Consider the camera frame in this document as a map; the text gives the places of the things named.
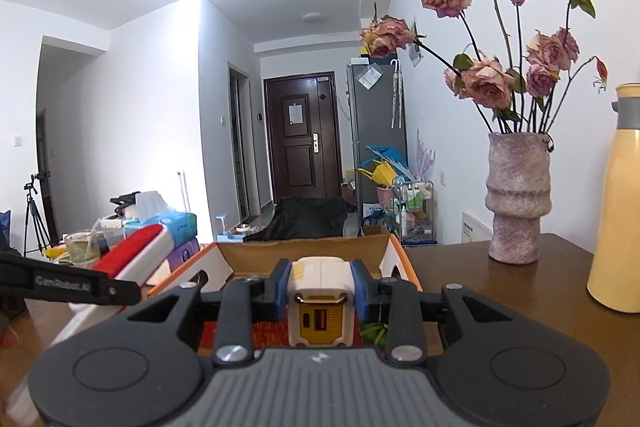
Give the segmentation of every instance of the wooden table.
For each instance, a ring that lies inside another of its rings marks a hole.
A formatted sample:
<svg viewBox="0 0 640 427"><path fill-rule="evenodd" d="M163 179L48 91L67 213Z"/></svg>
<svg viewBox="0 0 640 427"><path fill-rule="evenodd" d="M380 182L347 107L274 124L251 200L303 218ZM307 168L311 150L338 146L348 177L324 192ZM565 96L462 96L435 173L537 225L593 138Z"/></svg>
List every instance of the wooden table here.
<svg viewBox="0 0 640 427"><path fill-rule="evenodd" d="M487 251L488 243L472 243L408 249L408 255L425 291L459 282L591 346L604 357L612 377L596 427L638 427L640 315L612 312L590 298L591 254L552 234L543 235L540 261L530 266L496 263ZM71 316L64 304L30 301L28 306L31 317L23 314L12 322L20 344L0 351L4 399ZM430 335L430 342L430 351L437 349L437 337ZM0 425L14 427L6 416L0 416Z"/></svg>

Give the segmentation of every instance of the hand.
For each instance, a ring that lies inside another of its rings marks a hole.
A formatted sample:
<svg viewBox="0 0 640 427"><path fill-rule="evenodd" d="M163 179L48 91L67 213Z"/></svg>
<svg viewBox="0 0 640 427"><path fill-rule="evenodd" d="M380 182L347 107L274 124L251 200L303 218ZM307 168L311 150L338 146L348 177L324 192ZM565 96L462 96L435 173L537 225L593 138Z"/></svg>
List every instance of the hand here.
<svg viewBox="0 0 640 427"><path fill-rule="evenodd" d="M18 335L12 330L11 326L7 326L2 333L2 338L0 339L0 348L1 349L10 349L11 347L15 347L18 344Z"/></svg>

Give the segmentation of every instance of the yellow thermos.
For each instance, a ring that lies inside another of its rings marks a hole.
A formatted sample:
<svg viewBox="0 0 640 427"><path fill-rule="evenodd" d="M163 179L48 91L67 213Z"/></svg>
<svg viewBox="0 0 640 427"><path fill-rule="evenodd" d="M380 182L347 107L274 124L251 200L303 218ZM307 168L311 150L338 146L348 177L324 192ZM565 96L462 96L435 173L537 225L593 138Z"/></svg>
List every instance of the yellow thermos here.
<svg viewBox="0 0 640 427"><path fill-rule="evenodd" d="M640 312L640 84L616 89L618 127L609 152L602 214L587 289L607 308Z"/></svg>

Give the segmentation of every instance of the vase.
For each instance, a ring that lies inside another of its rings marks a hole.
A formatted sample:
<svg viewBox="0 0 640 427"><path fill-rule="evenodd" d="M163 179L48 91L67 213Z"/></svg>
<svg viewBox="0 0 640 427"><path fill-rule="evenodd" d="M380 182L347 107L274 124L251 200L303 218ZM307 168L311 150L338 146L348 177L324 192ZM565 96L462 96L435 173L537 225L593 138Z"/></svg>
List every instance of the vase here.
<svg viewBox="0 0 640 427"><path fill-rule="evenodd" d="M540 217L551 212L549 137L518 132L489 135L485 206L494 213L489 256L507 264L538 260Z"/></svg>

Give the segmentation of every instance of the brown door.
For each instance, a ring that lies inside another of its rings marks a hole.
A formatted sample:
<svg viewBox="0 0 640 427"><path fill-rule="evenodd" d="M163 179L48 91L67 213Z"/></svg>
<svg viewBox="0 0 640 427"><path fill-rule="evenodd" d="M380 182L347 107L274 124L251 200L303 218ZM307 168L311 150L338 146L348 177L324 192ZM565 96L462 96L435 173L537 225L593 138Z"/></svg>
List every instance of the brown door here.
<svg viewBox="0 0 640 427"><path fill-rule="evenodd" d="M264 81L274 199L340 195L334 73Z"/></svg>

